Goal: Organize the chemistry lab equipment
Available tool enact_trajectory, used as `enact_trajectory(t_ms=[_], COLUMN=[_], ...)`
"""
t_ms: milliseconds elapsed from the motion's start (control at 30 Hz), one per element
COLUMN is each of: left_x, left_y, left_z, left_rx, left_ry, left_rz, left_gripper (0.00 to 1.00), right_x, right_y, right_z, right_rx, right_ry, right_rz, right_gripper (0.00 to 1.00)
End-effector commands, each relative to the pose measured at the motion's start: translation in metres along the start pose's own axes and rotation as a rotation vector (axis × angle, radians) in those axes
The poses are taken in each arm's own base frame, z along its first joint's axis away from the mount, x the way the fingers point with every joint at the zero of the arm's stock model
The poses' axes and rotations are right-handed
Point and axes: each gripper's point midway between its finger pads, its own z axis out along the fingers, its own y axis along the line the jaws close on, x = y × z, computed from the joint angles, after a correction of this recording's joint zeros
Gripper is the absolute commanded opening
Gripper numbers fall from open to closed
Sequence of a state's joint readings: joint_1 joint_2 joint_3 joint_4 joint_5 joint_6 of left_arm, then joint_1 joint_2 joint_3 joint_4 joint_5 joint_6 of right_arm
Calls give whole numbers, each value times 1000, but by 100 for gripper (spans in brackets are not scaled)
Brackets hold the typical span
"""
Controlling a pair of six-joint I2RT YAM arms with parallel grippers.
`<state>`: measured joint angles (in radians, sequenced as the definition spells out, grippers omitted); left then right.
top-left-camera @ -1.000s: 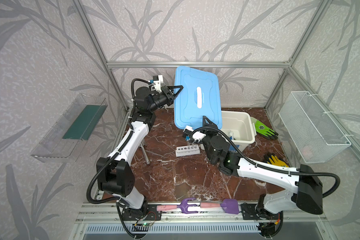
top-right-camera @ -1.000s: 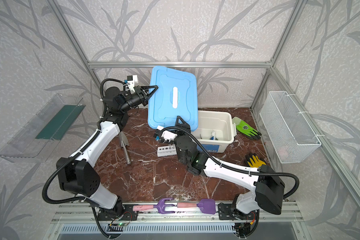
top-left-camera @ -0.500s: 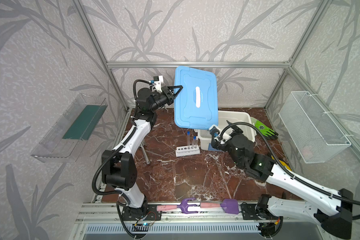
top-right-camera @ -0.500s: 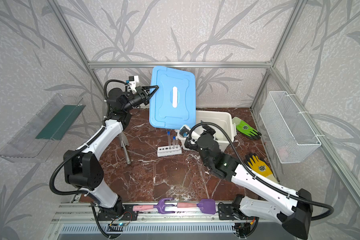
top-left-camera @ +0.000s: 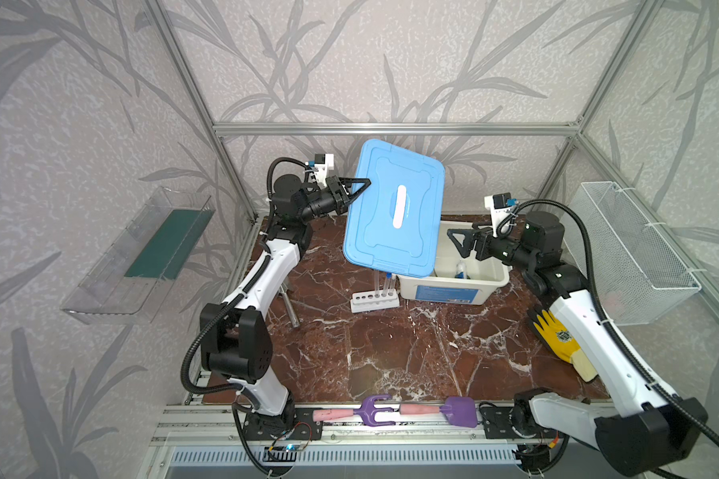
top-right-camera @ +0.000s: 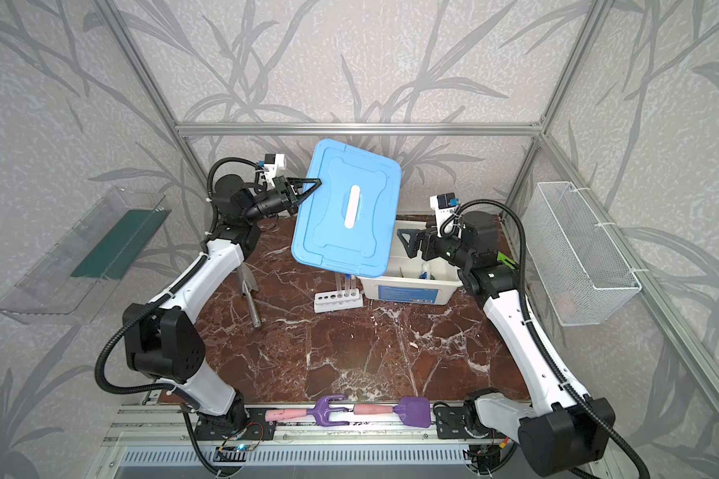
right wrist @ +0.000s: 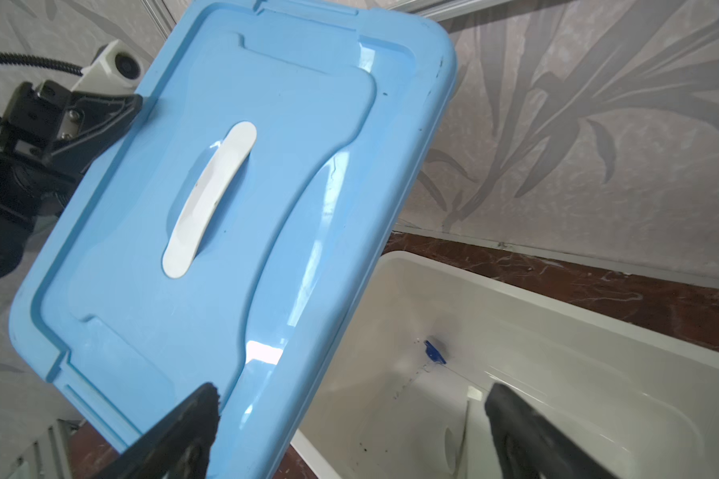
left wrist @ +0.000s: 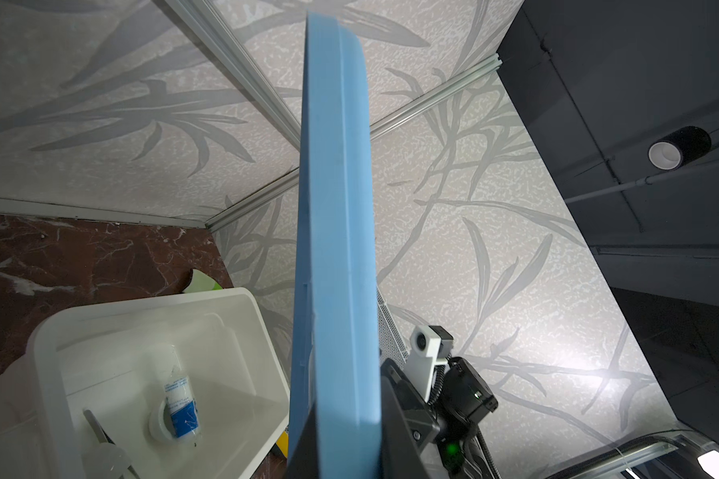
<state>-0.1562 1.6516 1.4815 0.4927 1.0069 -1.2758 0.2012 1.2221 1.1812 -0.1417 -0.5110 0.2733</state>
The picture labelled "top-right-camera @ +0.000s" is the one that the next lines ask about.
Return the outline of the white plastic storage bin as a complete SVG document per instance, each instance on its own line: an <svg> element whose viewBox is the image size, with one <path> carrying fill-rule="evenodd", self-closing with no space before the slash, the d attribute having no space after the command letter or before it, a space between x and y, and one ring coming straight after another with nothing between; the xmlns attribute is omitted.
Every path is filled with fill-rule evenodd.
<svg viewBox="0 0 719 479"><path fill-rule="evenodd" d="M430 281L419 278L424 265L431 268L433 279ZM367 299L414 305L446 305L461 287L456 267L444 259L424 261L421 253L409 259L397 236L391 243L385 273L381 277L361 277L359 280Z"/></svg>

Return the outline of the blue plastic bin lid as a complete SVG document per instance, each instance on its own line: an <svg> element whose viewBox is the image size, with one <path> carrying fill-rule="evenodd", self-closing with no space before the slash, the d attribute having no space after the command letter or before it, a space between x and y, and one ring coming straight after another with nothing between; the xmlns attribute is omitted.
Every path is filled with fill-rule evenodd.
<svg viewBox="0 0 719 479"><path fill-rule="evenodd" d="M317 143L308 171L321 185L301 204L291 252L298 263L356 277L387 270L401 193L396 161L340 143Z"/></svg>

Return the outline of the white test tube rack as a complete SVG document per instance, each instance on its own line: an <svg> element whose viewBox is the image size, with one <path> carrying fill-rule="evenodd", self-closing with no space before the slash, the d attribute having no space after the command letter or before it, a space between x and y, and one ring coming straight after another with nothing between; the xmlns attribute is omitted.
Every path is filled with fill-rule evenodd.
<svg viewBox="0 0 719 479"><path fill-rule="evenodd" d="M363 307L363 293L359 289L326 291L317 293L314 299L315 313L333 313Z"/></svg>

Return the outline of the white bottle blue label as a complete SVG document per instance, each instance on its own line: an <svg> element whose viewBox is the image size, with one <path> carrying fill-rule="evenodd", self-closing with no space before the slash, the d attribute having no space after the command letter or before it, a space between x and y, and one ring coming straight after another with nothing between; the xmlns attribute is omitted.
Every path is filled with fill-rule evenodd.
<svg viewBox="0 0 719 479"><path fill-rule="evenodd" d="M433 275L431 274L431 268L429 267L429 265L423 266L419 278L424 279L425 281L430 281L431 279L433 279Z"/></svg>

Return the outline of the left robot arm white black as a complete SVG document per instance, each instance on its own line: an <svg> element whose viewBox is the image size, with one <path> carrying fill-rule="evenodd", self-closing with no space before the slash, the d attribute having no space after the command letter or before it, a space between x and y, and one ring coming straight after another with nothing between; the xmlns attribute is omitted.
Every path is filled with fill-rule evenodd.
<svg viewBox="0 0 719 479"><path fill-rule="evenodd" d="M206 201L213 217L201 251L149 303L133 303L124 311L123 325L105 343L94 367L100 389L115 395L164 391L225 429L236 431L248 424L243 394L209 365L196 321L219 285L245 269L261 237L259 221L281 213L295 215L321 187L318 178L284 176L284 160L281 154L268 154L258 163L225 157L212 165ZM151 383L120 386L107 378L107 361L119 343L125 346L129 369L151 378Z"/></svg>

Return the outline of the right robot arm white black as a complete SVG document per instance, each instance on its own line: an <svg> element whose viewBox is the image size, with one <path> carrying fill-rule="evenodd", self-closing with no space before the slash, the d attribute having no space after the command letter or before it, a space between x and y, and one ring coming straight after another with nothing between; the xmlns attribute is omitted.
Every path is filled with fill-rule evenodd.
<svg viewBox="0 0 719 479"><path fill-rule="evenodd" d="M443 259L497 329L529 393L520 403L496 390L467 395L465 423L477 435L491 430L516 443L541 477L569 472L588 477L584 465L601 459L614 443L640 478L650 475L636 450L614 429L606 398L592 397L567 368L539 326L526 292L527 240L519 216L499 201L460 204L452 194L429 200L434 226L400 230L411 259Z"/></svg>

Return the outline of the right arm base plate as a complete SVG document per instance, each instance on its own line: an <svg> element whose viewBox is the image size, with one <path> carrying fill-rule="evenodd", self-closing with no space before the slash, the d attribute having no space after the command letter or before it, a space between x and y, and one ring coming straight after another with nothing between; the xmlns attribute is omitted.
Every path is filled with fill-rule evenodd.
<svg viewBox="0 0 719 479"><path fill-rule="evenodd" d="M505 439L502 433L479 423L463 405L437 401L431 405L431 412L438 439Z"/></svg>

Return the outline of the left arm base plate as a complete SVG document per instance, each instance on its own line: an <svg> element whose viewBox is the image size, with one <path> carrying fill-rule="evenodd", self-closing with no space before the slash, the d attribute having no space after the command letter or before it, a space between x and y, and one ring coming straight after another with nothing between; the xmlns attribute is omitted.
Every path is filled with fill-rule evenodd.
<svg viewBox="0 0 719 479"><path fill-rule="evenodd" d="M239 425L233 425L223 418L200 414L194 434L199 441L212 440L263 440L274 439L276 423L267 421L265 415L268 409L253 408L246 411L247 418Z"/></svg>

